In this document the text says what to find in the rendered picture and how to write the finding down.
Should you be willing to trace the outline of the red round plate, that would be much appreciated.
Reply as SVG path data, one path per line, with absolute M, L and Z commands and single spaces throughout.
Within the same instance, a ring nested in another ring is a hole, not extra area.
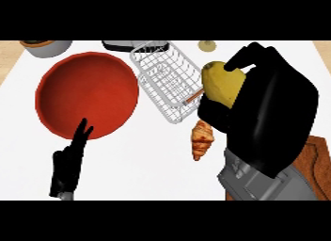
M 35 113 L 48 131 L 70 139 L 82 119 L 90 139 L 110 134 L 137 104 L 137 79 L 128 64 L 98 52 L 73 54 L 42 74 L 35 89 Z

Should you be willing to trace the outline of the yellow lemon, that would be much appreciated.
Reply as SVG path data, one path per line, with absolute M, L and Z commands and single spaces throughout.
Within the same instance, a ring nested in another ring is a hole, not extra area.
M 227 72 L 221 61 L 208 62 L 200 69 L 200 83 L 206 98 L 230 108 L 244 79 L 246 75 L 239 69 Z

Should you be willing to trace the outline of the pale yellow-green round object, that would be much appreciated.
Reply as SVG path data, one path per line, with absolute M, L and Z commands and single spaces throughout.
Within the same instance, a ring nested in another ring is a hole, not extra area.
M 212 52 L 216 48 L 215 42 L 212 40 L 200 40 L 197 46 L 203 52 Z

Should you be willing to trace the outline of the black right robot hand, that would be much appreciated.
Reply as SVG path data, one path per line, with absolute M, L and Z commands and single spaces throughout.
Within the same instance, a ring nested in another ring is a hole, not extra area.
M 318 91 L 273 47 L 250 43 L 224 64 L 247 67 L 233 106 L 200 97 L 197 116 L 225 133 L 225 147 L 264 175 L 274 177 L 303 147 L 318 106 Z

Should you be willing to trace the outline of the brown wooden cutting board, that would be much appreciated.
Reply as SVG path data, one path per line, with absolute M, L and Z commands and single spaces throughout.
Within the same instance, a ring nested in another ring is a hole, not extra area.
M 331 155 L 323 137 L 306 137 L 290 166 L 308 181 L 317 201 L 331 201 Z M 225 192 L 224 199 L 234 201 Z

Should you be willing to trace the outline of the grey pot with brown rim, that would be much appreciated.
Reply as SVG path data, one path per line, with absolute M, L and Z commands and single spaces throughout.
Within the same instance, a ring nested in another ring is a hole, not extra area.
M 29 54 L 38 58 L 47 58 L 60 55 L 70 46 L 70 40 L 45 40 L 42 42 L 26 42 L 22 40 L 20 45 Z

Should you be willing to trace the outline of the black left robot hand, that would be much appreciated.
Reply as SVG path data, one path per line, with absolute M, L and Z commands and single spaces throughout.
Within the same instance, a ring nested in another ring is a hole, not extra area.
M 72 137 L 70 144 L 62 151 L 53 152 L 53 175 L 48 196 L 59 198 L 59 193 L 72 192 L 76 189 L 81 164 L 82 149 L 93 127 L 85 128 L 87 120 L 82 119 Z

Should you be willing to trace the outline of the golden brown croissant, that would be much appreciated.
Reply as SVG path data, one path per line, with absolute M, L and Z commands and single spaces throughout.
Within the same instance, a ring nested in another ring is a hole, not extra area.
M 190 141 L 193 160 L 199 161 L 214 141 L 212 128 L 203 120 L 196 122 L 191 129 Z

